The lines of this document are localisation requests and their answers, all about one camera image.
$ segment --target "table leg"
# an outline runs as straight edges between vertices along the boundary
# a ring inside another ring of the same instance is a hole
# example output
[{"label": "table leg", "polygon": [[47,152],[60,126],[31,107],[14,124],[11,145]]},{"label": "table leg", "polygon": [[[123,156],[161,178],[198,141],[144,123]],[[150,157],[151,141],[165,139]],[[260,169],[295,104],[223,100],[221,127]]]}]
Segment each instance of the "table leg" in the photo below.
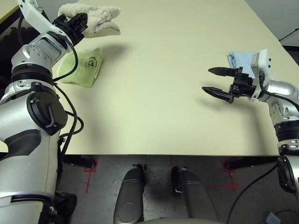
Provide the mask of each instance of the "table leg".
[{"label": "table leg", "polygon": [[[4,158],[7,153],[0,153],[0,160]],[[93,169],[95,166],[94,160],[82,158],[81,155],[65,155],[64,163],[72,166],[84,167],[86,169]]]},{"label": "table leg", "polygon": [[252,167],[257,165],[263,165],[265,163],[276,162],[277,158],[278,156],[246,156],[240,160],[227,161],[224,163],[224,167],[227,170]]}]

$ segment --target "white towel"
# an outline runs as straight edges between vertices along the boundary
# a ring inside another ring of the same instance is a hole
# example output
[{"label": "white towel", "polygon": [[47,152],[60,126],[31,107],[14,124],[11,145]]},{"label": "white towel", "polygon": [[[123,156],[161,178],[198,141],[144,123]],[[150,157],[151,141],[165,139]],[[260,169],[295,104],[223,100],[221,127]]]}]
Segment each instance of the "white towel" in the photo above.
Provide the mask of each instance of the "white towel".
[{"label": "white towel", "polygon": [[67,19],[71,19],[79,13],[86,13],[88,28],[82,34],[85,38],[93,38],[121,34],[119,27],[111,22],[120,12],[121,10],[114,6],[94,7],[80,3],[69,3],[60,7],[58,16],[64,14]]}]

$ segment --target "black plastic cover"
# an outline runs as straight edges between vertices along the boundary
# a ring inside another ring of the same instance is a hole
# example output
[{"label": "black plastic cover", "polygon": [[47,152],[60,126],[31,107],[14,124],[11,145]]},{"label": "black plastic cover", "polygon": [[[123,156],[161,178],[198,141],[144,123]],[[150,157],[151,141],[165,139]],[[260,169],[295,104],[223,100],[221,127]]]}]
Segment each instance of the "black plastic cover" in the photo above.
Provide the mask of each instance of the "black plastic cover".
[{"label": "black plastic cover", "polygon": [[8,153],[4,159],[13,156],[30,155],[41,143],[41,133],[37,129],[30,129],[15,134],[4,141],[8,147]]},{"label": "black plastic cover", "polygon": [[88,27],[87,14],[79,13],[69,21],[62,14],[53,21],[53,25],[64,31],[71,39],[73,46],[75,46],[84,38],[82,32]]},{"label": "black plastic cover", "polygon": [[31,92],[48,92],[48,93],[52,94],[53,96],[57,96],[57,94],[54,92],[54,90],[52,90],[48,86],[42,85],[39,82],[32,82],[30,89],[21,91],[15,95],[12,95],[11,97],[8,97],[3,103],[6,103],[12,99],[17,99],[19,97],[25,96]]},{"label": "black plastic cover", "polygon": [[277,159],[278,179],[281,188],[289,193],[296,193],[295,180],[291,165],[285,156]]},{"label": "black plastic cover", "polygon": [[32,93],[27,99],[27,109],[33,121],[49,135],[66,125],[67,113],[58,98],[50,93]]}]

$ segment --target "cloth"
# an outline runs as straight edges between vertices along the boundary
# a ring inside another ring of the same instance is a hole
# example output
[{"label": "cloth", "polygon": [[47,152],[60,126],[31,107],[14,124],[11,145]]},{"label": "cloth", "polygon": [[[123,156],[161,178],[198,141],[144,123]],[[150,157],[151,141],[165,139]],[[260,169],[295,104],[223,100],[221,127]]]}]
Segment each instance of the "cloth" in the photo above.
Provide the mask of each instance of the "cloth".
[{"label": "cloth", "polygon": [[120,12],[121,10],[114,6],[94,7],[80,3],[69,3],[60,7],[58,16],[64,14],[67,19],[71,19],[76,14],[86,13],[88,28],[82,34],[85,38],[93,38],[121,34],[119,27],[111,22]]},{"label": "cloth", "polygon": [[273,212],[270,212],[266,219],[266,224],[280,224],[281,220],[273,214]]},{"label": "cloth", "polygon": [[[61,79],[63,83],[76,83],[84,87],[92,87],[96,80],[100,66],[103,61],[103,55],[100,49],[93,51],[79,51],[78,67],[69,76]],[[58,68],[58,77],[66,74],[74,67],[74,55],[68,54]]]},{"label": "cloth", "polygon": [[251,69],[251,58],[255,52],[232,51],[228,54],[229,66],[233,69],[243,67],[243,73],[249,74],[249,77],[255,78]]}]

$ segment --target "green towel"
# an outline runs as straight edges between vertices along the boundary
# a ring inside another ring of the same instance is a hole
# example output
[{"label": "green towel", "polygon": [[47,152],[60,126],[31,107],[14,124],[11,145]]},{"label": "green towel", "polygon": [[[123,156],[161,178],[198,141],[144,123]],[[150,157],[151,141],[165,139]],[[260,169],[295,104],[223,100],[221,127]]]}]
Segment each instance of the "green towel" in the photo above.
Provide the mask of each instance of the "green towel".
[{"label": "green towel", "polygon": [[[96,80],[100,66],[103,61],[103,55],[100,49],[93,51],[79,51],[78,67],[69,76],[61,79],[63,83],[76,83],[84,87],[92,87]],[[74,55],[68,54],[58,69],[58,77],[68,73],[74,67]]]}]

